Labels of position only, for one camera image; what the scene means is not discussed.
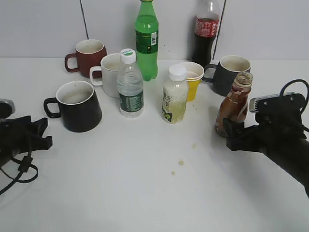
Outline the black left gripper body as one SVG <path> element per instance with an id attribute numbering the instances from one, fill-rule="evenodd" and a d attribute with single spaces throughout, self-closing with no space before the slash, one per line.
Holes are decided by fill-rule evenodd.
<path id="1" fill-rule="evenodd" d="M 31 152 L 32 144 L 26 124 L 31 122 L 31 116 L 0 120 L 0 166 L 4 166 L 14 157 L 14 151 Z"/>

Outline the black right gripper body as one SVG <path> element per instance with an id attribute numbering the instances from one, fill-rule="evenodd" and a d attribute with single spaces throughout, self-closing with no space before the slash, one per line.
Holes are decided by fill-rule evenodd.
<path id="1" fill-rule="evenodd" d="M 259 112 L 255 114 L 255 120 L 258 129 L 254 132 L 254 141 L 259 152 L 268 157 L 309 156 L 309 142 L 300 111 Z"/>

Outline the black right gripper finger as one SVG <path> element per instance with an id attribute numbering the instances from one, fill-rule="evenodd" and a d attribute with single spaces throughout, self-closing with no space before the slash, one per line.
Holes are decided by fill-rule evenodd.
<path id="1" fill-rule="evenodd" d="M 223 119 L 223 127 L 227 137 L 235 138 L 244 131 L 244 122 L 235 122 L 231 119 Z"/>
<path id="2" fill-rule="evenodd" d="M 229 135 L 226 140 L 226 146 L 231 151 L 259 152 L 260 141 L 256 137 L 259 129 L 259 126 L 254 125 L 247 128 L 233 130 L 232 134 Z"/>

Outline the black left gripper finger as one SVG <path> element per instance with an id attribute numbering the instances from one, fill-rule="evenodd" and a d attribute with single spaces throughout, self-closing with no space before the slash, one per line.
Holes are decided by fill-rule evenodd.
<path id="1" fill-rule="evenodd" d="M 46 136 L 45 138 L 38 136 L 31 136 L 30 143 L 31 143 L 31 151 L 48 150 L 53 145 L 53 138 L 52 136 Z"/>
<path id="2" fill-rule="evenodd" d="M 33 134 L 42 137 L 48 126 L 48 119 L 43 117 L 37 121 L 31 122 L 30 130 Z"/>

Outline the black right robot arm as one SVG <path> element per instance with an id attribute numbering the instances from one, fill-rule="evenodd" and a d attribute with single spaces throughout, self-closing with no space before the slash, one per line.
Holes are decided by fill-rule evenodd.
<path id="1" fill-rule="evenodd" d="M 244 127 L 228 118 L 223 126 L 228 134 L 226 146 L 232 151 L 264 154 L 298 181 L 309 193 L 309 142 L 304 130 L 284 114 L 256 113 L 258 123 Z"/>

